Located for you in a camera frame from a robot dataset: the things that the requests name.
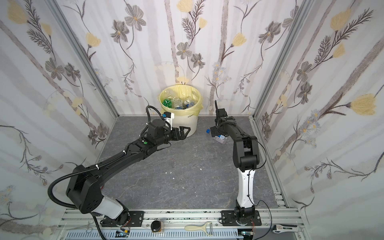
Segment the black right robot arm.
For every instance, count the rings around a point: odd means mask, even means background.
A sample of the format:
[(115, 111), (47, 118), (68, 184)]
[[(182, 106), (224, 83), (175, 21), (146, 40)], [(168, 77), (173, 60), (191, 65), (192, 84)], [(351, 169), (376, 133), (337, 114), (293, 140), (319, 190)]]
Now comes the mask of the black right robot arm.
[(230, 137), (233, 140), (233, 162), (238, 171), (239, 192), (233, 211), (221, 211), (220, 223), (226, 227), (261, 226), (262, 221), (256, 207), (263, 200), (255, 202), (253, 195), (254, 177), (262, 158), (259, 150), (260, 142), (256, 136), (247, 134), (237, 124), (234, 117), (229, 116), (224, 108), (218, 108), (215, 102), (215, 126), (210, 128), (212, 137)]

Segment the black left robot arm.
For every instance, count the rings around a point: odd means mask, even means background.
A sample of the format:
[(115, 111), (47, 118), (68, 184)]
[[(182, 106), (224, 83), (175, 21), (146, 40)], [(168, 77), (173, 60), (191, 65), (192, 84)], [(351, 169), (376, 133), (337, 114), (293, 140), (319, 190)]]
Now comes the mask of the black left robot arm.
[[(128, 143), (116, 155), (89, 167), (77, 166), (71, 174), (53, 181), (48, 187), (48, 197), (51, 201), (65, 208), (78, 209), (82, 214), (93, 217), (105, 216), (115, 226), (124, 227), (131, 220), (129, 209), (120, 201), (104, 196), (102, 186), (125, 168), (146, 159), (160, 151), (161, 145), (170, 145), (172, 141), (185, 140), (190, 133), (189, 127), (173, 127), (170, 112), (159, 114), (159, 118), (148, 122), (139, 138)], [(65, 203), (55, 197), (53, 189), (58, 183), (69, 180), (66, 196), (71, 203)]]

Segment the small blue label bottle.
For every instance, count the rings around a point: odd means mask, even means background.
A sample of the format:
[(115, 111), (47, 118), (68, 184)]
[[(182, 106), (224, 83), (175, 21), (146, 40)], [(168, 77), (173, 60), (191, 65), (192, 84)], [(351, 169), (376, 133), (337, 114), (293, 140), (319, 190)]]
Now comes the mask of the small blue label bottle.
[(217, 142), (221, 144), (225, 144), (227, 142), (227, 137), (224, 135), (214, 135), (214, 132), (212, 132), (210, 129), (206, 130), (207, 134), (210, 134)]

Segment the clear bottle blue label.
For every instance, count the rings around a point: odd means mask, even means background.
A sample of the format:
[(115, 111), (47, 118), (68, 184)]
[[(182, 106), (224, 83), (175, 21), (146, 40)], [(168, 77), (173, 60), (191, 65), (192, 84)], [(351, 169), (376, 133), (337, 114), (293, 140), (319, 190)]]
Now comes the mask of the clear bottle blue label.
[(185, 110), (193, 107), (197, 102), (192, 97), (174, 98), (173, 99), (173, 109), (176, 110)]

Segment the green soda bottle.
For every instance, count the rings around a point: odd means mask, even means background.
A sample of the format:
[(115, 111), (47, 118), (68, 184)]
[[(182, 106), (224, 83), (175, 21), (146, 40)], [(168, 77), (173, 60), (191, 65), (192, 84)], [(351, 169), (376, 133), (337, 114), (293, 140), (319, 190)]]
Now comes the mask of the green soda bottle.
[(163, 104), (163, 106), (165, 106), (165, 107), (167, 107), (167, 108), (172, 108), (173, 107), (173, 101), (172, 101), (172, 99), (164, 99), (163, 101), (162, 101), (162, 104)]

